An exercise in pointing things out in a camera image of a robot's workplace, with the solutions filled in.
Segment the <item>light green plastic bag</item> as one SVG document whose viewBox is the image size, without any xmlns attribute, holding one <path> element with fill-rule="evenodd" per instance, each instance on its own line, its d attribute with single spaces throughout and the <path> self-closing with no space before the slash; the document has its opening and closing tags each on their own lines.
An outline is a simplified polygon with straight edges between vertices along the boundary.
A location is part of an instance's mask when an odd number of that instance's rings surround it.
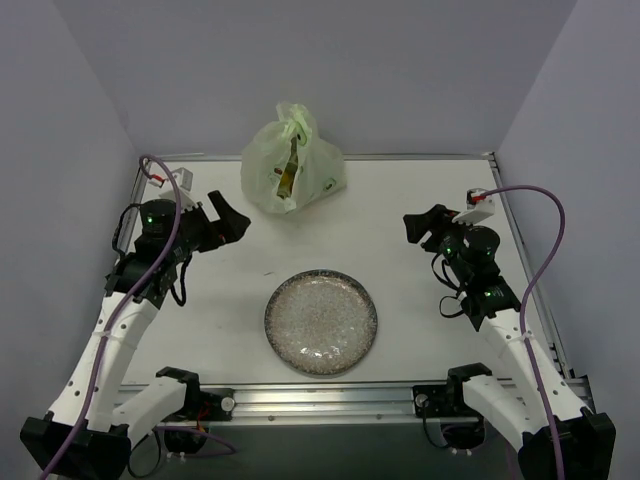
<svg viewBox="0 0 640 480">
<path fill-rule="evenodd" d="M 302 104 L 281 102 L 277 119 L 261 128 L 241 153 L 241 189 L 269 214 L 286 215 L 347 186 L 341 150 L 319 135 Z"/>
</svg>

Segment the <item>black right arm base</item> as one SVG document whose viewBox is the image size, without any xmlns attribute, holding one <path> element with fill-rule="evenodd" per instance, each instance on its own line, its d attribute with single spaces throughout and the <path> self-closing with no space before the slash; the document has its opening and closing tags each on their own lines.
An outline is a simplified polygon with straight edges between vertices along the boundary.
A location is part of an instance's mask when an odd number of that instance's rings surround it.
<svg viewBox="0 0 640 480">
<path fill-rule="evenodd" d="M 452 400 L 444 384 L 414 385 L 411 393 L 414 414 L 431 447 L 471 456 L 485 444 L 485 419 Z"/>
</svg>

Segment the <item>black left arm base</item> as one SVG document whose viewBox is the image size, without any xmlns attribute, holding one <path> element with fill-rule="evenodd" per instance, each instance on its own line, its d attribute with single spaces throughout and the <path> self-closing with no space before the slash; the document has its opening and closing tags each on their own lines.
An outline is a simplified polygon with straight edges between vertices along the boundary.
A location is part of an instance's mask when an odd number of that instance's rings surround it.
<svg viewBox="0 0 640 480">
<path fill-rule="evenodd" d="M 154 428 L 167 453 L 181 457 L 219 457 L 237 453 L 229 441 L 208 430 L 211 422 L 229 422 L 235 408 L 232 389 L 203 391 L 195 400 L 188 400 L 177 413 L 171 414 L 164 424 Z"/>
</svg>

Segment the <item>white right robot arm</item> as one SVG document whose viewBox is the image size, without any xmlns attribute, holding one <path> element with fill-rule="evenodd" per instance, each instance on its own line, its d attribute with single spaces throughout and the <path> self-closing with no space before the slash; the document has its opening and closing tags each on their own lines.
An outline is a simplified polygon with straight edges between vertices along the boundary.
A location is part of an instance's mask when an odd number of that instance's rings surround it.
<svg viewBox="0 0 640 480">
<path fill-rule="evenodd" d="M 463 316 L 502 362 L 519 394 L 507 392 L 481 363 L 449 370 L 444 400 L 455 412 L 474 411 L 516 451 L 526 479 L 606 479 L 616 429 L 568 385 L 521 317 L 522 304 L 495 261 L 499 235 L 456 222 L 437 204 L 403 218 L 407 239 L 442 260 L 439 281 L 455 292 Z"/>
</svg>

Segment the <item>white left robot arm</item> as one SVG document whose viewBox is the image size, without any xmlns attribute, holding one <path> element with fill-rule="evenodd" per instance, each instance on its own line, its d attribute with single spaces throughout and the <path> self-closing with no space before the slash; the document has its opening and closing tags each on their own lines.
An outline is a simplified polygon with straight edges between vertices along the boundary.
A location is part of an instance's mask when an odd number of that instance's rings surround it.
<svg viewBox="0 0 640 480">
<path fill-rule="evenodd" d="M 44 477 L 117 479 L 132 450 L 165 421 L 230 420 L 231 390 L 206 392 L 198 374 L 176 367 L 162 368 L 140 393 L 116 403 L 142 336 L 174 285 L 184 281 L 194 254 L 239 241 L 250 225 L 219 191 L 208 198 L 215 221 L 188 198 L 137 205 L 141 233 L 107 277 L 101 312 L 74 372 L 47 413 L 27 418 L 21 429 Z"/>
</svg>

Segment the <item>speckled ceramic plate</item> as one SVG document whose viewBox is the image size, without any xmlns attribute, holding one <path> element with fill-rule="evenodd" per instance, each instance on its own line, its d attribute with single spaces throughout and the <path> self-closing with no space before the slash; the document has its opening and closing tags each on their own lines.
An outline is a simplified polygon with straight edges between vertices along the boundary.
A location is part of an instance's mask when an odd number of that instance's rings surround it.
<svg viewBox="0 0 640 480">
<path fill-rule="evenodd" d="M 329 269 L 293 275 L 274 291 L 264 312 L 265 335 L 275 354 L 315 377 L 352 370 L 371 350 L 378 326 L 364 286 Z"/>
</svg>

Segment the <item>aluminium front rail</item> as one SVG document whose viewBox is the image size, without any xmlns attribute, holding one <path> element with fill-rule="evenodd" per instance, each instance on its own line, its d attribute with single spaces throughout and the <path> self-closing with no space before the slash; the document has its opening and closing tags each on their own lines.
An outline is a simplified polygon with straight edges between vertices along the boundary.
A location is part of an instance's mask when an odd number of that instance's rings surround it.
<svg viewBox="0 0 640 480">
<path fill-rule="evenodd" d="M 230 389 L 235 401 L 223 426 L 417 425 L 413 388 L 432 390 L 436 381 L 203 383 L 214 392 Z"/>
</svg>

